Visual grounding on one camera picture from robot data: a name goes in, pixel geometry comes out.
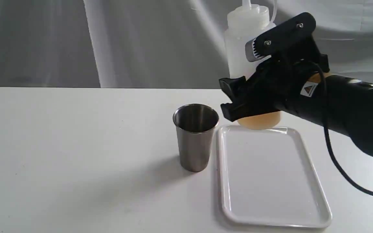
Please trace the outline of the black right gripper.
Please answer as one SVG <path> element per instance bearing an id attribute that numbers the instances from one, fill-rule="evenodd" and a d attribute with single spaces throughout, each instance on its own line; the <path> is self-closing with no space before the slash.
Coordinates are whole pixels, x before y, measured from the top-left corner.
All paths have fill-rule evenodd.
<path id="1" fill-rule="evenodd" d="M 330 100 L 324 73 L 329 71 L 328 56 L 318 62 L 299 59 L 267 59 L 248 80 L 220 78 L 219 86 L 231 102 L 220 105 L 224 118 L 241 118 L 284 111 L 298 117 L 329 117 Z M 303 96 L 302 90 L 313 75 L 319 76 L 317 93 Z"/>

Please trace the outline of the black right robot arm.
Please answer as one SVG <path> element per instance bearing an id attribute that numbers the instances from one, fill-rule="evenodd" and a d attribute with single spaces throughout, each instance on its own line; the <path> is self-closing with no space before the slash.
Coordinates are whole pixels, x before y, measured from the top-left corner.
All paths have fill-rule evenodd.
<path id="1" fill-rule="evenodd" d="M 249 78 L 219 80 L 231 99 L 221 105 L 224 118 L 240 118 L 283 111 L 348 136 L 373 157 L 373 84 L 329 75 L 320 80 L 319 66 L 309 61 L 262 62 Z"/>

